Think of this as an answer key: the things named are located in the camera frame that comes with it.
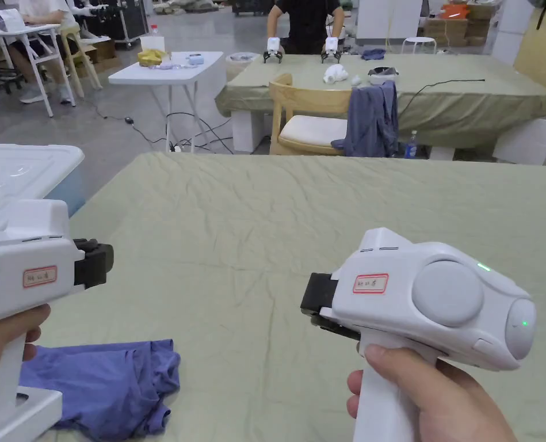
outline gripper handle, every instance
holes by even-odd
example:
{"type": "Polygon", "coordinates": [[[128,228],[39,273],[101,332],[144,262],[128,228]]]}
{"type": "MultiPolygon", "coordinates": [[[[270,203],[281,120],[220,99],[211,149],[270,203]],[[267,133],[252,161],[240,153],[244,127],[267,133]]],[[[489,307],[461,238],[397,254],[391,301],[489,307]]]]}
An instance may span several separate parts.
{"type": "MultiPolygon", "coordinates": [[[[364,357],[369,344],[386,348],[411,348],[430,364],[436,364],[438,350],[397,335],[368,329],[361,333],[359,352],[364,357]]],[[[382,378],[365,360],[359,411],[353,442],[419,442],[418,408],[396,384],[382,378]]]]}
{"type": "Polygon", "coordinates": [[[23,362],[25,335],[7,344],[0,362],[0,422],[16,409],[17,387],[23,362]]]}

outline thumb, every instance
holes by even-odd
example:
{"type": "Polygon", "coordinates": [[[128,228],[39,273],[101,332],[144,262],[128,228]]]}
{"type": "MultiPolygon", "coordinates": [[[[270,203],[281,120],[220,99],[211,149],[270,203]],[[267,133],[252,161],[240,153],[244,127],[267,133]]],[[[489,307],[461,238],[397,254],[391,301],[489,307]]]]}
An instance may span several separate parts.
{"type": "Polygon", "coordinates": [[[50,315],[48,304],[0,320],[0,342],[4,345],[37,328],[50,315]]]}
{"type": "Polygon", "coordinates": [[[379,375],[397,384],[421,410],[446,411],[466,399],[461,387],[411,349],[369,345],[365,358],[379,375]]]}

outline round gray button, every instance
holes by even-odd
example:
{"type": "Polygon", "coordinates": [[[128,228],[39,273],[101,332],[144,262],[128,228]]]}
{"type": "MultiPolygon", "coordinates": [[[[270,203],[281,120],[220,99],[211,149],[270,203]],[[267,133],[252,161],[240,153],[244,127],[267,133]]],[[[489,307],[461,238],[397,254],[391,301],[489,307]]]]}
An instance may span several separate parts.
{"type": "Polygon", "coordinates": [[[416,276],[412,300],[428,319],[460,327],[477,316],[484,305],[484,292],[477,276],[463,264],[437,261],[416,276]]]}
{"type": "Polygon", "coordinates": [[[506,345],[517,359],[526,358],[533,346],[537,310],[530,299],[517,299],[510,306],[506,321],[506,345]]]}

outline water bottle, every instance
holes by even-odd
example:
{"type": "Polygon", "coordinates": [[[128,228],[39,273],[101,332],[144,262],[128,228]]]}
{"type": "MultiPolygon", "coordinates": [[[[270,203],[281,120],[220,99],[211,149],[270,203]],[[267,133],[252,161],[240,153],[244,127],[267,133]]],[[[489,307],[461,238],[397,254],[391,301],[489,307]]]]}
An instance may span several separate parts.
{"type": "Polygon", "coordinates": [[[410,141],[407,142],[406,144],[406,152],[403,155],[404,158],[412,158],[412,159],[416,158],[416,149],[417,149],[416,133],[417,133],[416,130],[412,131],[412,137],[410,137],[410,141]]]}

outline finger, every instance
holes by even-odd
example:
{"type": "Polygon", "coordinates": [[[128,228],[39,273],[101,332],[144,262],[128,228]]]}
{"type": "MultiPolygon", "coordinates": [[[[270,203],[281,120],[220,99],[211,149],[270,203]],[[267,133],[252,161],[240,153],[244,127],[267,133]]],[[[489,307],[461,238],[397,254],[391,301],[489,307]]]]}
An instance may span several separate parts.
{"type": "Polygon", "coordinates": [[[0,320],[0,340],[4,344],[16,340],[28,330],[39,327],[49,315],[50,306],[44,304],[0,320]]]}
{"type": "Polygon", "coordinates": [[[471,397],[473,397],[481,407],[485,407],[489,413],[502,413],[490,395],[469,373],[441,360],[437,362],[437,369],[452,382],[468,392],[471,397]]]}
{"type": "Polygon", "coordinates": [[[31,361],[37,354],[37,348],[33,344],[25,344],[23,350],[23,361],[31,361]]]}
{"type": "Polygon", "coordinates": [[[428,365],[415,351],[370,345],[365,349],[365,357],[377,373],[397,384],[424,411],[439,413],[467,400],[467,393],[460,386],[428,365]]]}
{"type": "Polygon", "coordinates": [[[33,330],[29,330],[27,332],[27,336],[25,337],[25,342],[35,342],[41,336],[42,336],[42,328],[40,327],[34,328],[33,330]]]}
{"type": "Polygon", "coordinates": [[[352,394],[361,394],[363,384],[363,370],[353,371],[346,378],[346,385],[352,394]]]}
{"type": "Polygon", "coordinates": [[[360,397],[351,396],[346,401],[346,411],[348,411],[348,414],[354,419],[356,419],[356,414],[359,411],[359,400],[360,397]]]}

